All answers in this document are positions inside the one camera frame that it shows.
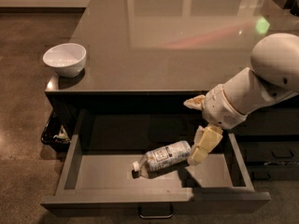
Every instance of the robotic hand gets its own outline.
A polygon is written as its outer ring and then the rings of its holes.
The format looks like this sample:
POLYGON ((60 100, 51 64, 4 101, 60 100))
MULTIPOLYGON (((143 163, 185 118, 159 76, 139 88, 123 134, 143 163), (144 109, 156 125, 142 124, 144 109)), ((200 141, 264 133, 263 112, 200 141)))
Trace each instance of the robotic hand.
POLYGON ((189 165, 202 162, 221 141, 222 129, 230 130, 258 108, 292 98, 299 91, 299 37, 274 34, 262 39, 251 53, 253 70, 245 68, 206 96, 184 102, 202 111, 209 123, 199 127, 188 158, 189 165))

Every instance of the floor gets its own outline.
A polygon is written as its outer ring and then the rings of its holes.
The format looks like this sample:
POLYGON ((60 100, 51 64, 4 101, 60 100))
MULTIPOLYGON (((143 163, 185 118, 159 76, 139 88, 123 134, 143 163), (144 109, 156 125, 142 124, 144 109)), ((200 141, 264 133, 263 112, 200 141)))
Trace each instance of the floor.
POLYGON ((52 75, 43 53, 67 42, 79 14, 0 14, 0 223, 298 223, 299 181, 254 182, 272 201, 253 214, 139 217, 56 217, 39 205, 54 194, 64 153, 44 146, 40 135, 51 106, 44 90, 52 75))

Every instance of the white bowl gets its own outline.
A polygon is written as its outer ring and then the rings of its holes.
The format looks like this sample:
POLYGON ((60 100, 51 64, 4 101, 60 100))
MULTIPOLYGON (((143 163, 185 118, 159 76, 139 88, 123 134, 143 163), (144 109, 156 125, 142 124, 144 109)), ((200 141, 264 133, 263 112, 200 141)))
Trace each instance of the white bowl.
POLYGON ((75 77, 84 68, 86 49, 76 43, 61 44, 48 49, 43 60, 57 75, 75 77))

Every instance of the white bottle cap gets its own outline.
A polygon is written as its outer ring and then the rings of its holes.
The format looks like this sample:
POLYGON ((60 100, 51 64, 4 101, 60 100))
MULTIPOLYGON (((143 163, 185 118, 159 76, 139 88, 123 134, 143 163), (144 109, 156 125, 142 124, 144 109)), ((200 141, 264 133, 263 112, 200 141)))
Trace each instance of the white bottle cap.
POLYGON ((133 168, 134 168, 135 172, 140 171, 140 166, 139 166, 139 162, 138 161, 133 162, 133 168))

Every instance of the clear water bottle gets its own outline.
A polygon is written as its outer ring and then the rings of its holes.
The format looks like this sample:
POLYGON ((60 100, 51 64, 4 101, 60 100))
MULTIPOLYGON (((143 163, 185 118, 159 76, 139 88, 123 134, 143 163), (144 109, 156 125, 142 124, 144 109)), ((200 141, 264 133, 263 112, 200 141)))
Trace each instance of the clear water bottle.
POLYGON ((147 177, 147 172, 155 172, 187 160, 190 150, 187 141, 179 141, 169 146, 159 147, 147 152, 140 161, 133 162, 134 171, 147 177))

